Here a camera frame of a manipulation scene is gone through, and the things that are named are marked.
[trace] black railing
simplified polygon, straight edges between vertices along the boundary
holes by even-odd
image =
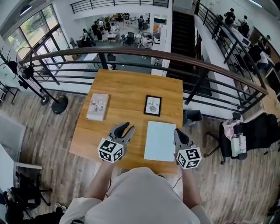
[[[215,39],[223,56],[224,63],[228,64],[229,69],[234,73],[240,73],[243,77],[254,82],[252,74],[256,75],[265,88],[265,84],[260,75],[260,72],[249,55],[246,43],[242,43],[232,30],[212,11],[206,8],[200,1],[197,1],[195,14],[203,21],[208,30],[212,34],[212,39]]]
[[[116,6],[116,5],[127,5],[127,4],[136,4],[136,5],[152,5],[168,8],[169,0],[82,0],[70,4],[72,7],[73,13],[81,12],[84,10],[90,10],[98,7],[104,6]]]
[[[186,104],[189,102],[199,102],[203,103],[206,105],[211,105],[211,106],[216,106],[219,108],[223,109],[228,109],[234,112],[239,112],[241,114],[245,113],[248,111],[250,108],[252,108],[254,105],[256,105],[265,95],[267,95],[267,90],[262,88],[261,86],[256,85],[255,83],[249,81],[248,79],[245,79],[244,77],[235,74],[231,71],[225,70],[221,67],[203,62],[201,60],[197,60],[191,57],[186,57],[183,55],[179,54],[174,54],[174,53],[168,53],[168,52],[162,52],[162,51],[156,51],[156,50],[150,50],[150,49],[135,49],[135,48],[129,48],[129,47],[124,47],[124,48],[98,48],[98,47],[88,47],[88,48],[77,48],[77,49],[69,49],[69,50],[63,50],[63,51],[57,51],[57,52],[52,52],[52,53],[47,53],[44,55],[39,55],[33,57],[33,61],[36,60],[41,60],[44,58],[49,58],[49,57],[56,57],[56,56],[65,56],[65,55],[75,55],[75,54],[87,54],[87,53],[96,53],[99,55],[100,60],[93,60],[93,61],[66,61],[66,62],[56,62],[56,63],[50,63],[47,65],[63,65],[63,64],[92,64],[92,65],[100,65],[101,68],[103,69],[108,69],[108,64],[111,65],[126,65],[126,66],[132,66],[132,67],[145,67],[145,68],[151,68],[151,69],[157,69],[157,70],[162,70],[162,71],[167,71],[167,72],[172,72],[174,76],[178,75],[179,77],[182,77],[182,75],[186,75],[187,77],[194,77],[195,80],[198,80],[195,84],[191,82],[183,82],[183,84],[191,85],[193,86],[192,91],[187,91],[183,90],[184,93],[189,94],[188,97],[185,97],[184,100],[186,100]],[[223,83],[220,81],[217,81],[215,79],[208,78],[206,76],[200,76],[198,74],[194,74],[191,72],[187,72],[185,70],[178,70],[178,69],[171,69],[171,68],[165,68],[161,66],[155,66],[155,65],[150,65],[150,64],[140,64],[140,63],[132,63],[132,62],[117,62],[117,61],[107,61],[105,54],[107,53],[113,53],[116,55],[118,58],[118,54],[126,54],[126,55],[137,55],[137,56],[149,56],[149,57],[154,57],[154,58],[161,58],[165,60],[170,60],[172,62],[176,63],[182,63],[185,65],[193,65],[198,68],[203,68],[206,71],[213,71],[215,73],[219,73],[221,75],[224,75],[226,77],[229,77],[237,82],[240,82],[242,85],[247,86],[248,88],[251,89],[252,93],[249,93],[247,91],[244,91],[242,88],[238,88],[236,86],[231,86],[227,83]],[[23,60],[20,62],[21,65],[28,63],[28,59]],[[62,68],[59,70],[59,73],[66,72],[66,71],[76,71],[76,72],[97,72],[97,69],[63,69]],[[45,78],[49,77],[48,75],[42,75],[40,76],[35,76],[36,78]],[[83,85],[91,85],[91,83],[94,80],[94,77],[89,77],[89,76],[67,76],[67,75],[56,75],[56,79],[59,82],[63,83],[72,83],[72,84],[83,84]],[[78,79],[87,79],[90,80],[89,82],[80,82],[77,80],[72,80],[74,78]],[[215,88],[210,88],[210,87],[205,87],[202,85],[202,81],[207,80],[210,83],[214,83],[217,85],[221,85],[227,88],[225,91],[221,91]],[[52,79],[47,79],[45,82],[54,82]],[[211,91],[212,93],[220,94],[223,95],[224,97],[214,97],[212,95],[206,95],[206,94],[201,94],[198,93],[199,89],[207,89]],[[238,94],[230,94],[229,90],[235,91]],[[205,101],[201,101],[198,99],[195,99],[195,96],[203,97],[205,98]]]

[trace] stairs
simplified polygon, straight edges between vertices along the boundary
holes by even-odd
[[[173,23],[172,23],[172,40],[171,40],[171,53],[182,54],[188,57],[194,57],[195,48],[195,29],[194,29],[194,16],[180,12],[173,11]],[[198,74],[195,72],[192,65],[186,65],[176,62],[170,62],[169,68],[183,70],[190,73]],[[172,72],[167,73],[167,77],[181,79],[184,82],[196,84],[198,78],[190,75],[175,75]],[[205,81],[203,86],[210,87],[209,82]],[[184,90],[191,91],[193,85],[183,84]],[[201,94],[210,95],[211,91],[205,89],[199,89]]]

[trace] wooden floor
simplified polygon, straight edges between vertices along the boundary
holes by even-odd
[[[69,153],[71,139],[85,96],[67,94],[69,104],[62,115],[54,115],[50,105],[41,106],[39,98],[19,92],[11,105],[7,97],[0,109],[26,126],[20,160],[42,165],[42,183],[53,192],[45,194],[52,206],[45,204],[37,209],[44,214],[54,209],[55,202],[68,206],[73,198],[84,195],[86,187],[99,165]],[[203,118],[201,123],[185,130],[190,132],[202,154],[215,148],[217,143],[204,136],[206,131],[217,133],[220,120]],[[277,144],[269,150],[277,150]],[[220,165],[220,152],[205,158],[195,170],[203,205],[215,224],[227,224],[240,219],[261,221],[275,202],[280,177],[280,155],[266,150],[248,152],[245,161],[229,160]],[[116,177],[119,169],[114,171]],[[166,176],[174,185],[180,177]],[[182,196],[182,181],[175,187]]]

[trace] picture frame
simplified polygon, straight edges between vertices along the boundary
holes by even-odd
[[[144,114],[159,117],[161,115],[161,97],[147,95]]]

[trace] black trash bin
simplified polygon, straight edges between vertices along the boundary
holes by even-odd
[[[192,126],[197,122],[202,121],[200,110],[185,110],[183,111],[183,126]]]

